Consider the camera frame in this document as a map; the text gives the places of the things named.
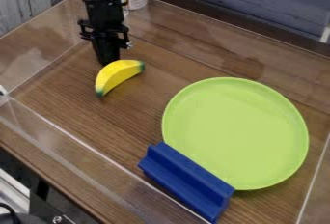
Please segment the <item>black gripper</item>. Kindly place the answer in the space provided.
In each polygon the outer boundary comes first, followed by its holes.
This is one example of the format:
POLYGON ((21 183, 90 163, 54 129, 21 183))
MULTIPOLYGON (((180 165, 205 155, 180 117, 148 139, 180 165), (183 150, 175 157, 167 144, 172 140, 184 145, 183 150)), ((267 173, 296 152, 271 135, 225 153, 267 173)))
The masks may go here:
POLYGON ((81 38, 92 42, 100 65, 108 65, 120 58, 120 48, 130 47, 122 11, 126 2, 122 0, 82 0, 82 2, 88 18, 78 20, 81 38))

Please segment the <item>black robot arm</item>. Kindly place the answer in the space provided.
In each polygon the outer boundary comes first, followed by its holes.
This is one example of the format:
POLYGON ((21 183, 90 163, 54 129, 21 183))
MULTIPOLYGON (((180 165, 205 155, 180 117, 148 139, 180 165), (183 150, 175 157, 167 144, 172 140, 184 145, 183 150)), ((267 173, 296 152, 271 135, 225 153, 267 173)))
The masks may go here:
POLYGON ((128 49, 128 27, 124 24, 121 0, 82 0, 88 18, 77 24, 84 40, 92 42, 92 49, 101 66, 120 59, 120 49, 128 49))

